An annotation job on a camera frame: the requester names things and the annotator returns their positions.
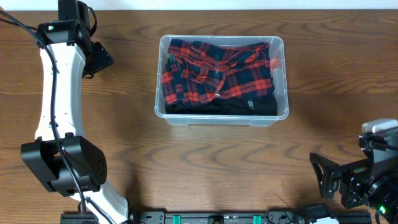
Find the red plaid cloth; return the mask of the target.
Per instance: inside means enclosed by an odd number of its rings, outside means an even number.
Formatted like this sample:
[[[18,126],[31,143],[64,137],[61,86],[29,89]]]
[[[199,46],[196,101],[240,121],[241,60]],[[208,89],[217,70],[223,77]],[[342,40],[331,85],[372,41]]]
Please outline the red plaid cloth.
[[[168,105],[204,105],[215,99],[251,99],[273,94],[269,44],[219,47],[202,41],[173,39],[168,48],[162,88]]]

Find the large black garment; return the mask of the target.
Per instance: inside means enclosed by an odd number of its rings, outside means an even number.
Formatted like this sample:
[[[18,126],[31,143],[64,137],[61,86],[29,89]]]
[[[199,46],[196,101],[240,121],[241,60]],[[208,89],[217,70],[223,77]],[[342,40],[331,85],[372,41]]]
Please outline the large black garment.
[[[252,109],[240,99],[216,99],[198,106],[185,106],[181,102],[165,104],[167,114],[204,114],[204,115],[251,115]]]

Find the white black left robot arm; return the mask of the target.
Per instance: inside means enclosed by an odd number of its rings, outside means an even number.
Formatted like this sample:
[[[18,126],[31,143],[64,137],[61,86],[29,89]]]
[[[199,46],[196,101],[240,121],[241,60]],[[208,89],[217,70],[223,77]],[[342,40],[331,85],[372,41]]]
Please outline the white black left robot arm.
[[[81,115],[81,80],[112,60],[90,40],[86,19],[40,24],[36,33],[44,68],[42,111],[35,140],[21,146],[21,158],[49,192],[71,197],[80,212],[90,210],[98,223],[128,223],[129,204],[107,180],[101,149],[86,139]]]

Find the green banded cloth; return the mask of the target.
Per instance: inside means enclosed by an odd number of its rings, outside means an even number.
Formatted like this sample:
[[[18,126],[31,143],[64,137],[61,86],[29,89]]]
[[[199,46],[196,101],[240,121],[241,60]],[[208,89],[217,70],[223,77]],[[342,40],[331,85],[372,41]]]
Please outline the green banded cloth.
[[[170,58],[169,58],[169,63],[173,63],[173,62],[174,62],[174,55],[171,54],[171,55],[170,55]]]

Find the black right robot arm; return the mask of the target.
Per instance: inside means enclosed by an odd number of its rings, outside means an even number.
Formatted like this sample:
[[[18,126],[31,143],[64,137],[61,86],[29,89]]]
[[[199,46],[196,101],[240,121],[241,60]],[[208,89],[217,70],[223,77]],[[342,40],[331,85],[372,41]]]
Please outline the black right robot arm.
[[[310,153],[321,199],[332,200],[336,192],[347,208],[366,205],[388,223],[397,223],[397,133],[393,129],[359,136],[366,158],[339,165],[317,153]]]

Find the black banded cloth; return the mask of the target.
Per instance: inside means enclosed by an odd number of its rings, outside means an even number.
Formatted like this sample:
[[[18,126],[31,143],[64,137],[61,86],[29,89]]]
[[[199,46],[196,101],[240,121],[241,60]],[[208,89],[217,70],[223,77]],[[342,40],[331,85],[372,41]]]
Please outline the black banded cloth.
[[[260,96],[247,100],[243,115],[277,116],[278,107],[274,95]]]

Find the salmon pink garment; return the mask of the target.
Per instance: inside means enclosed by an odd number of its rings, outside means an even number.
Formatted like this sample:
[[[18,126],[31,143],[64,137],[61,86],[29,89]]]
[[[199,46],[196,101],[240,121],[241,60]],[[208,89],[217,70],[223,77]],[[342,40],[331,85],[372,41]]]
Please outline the salmon pink garment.
[[[270,60],[270,68],[271,72],[273,72],[275,69],[280,69],[282,67],[282,61],[279,58],[273,58]]]

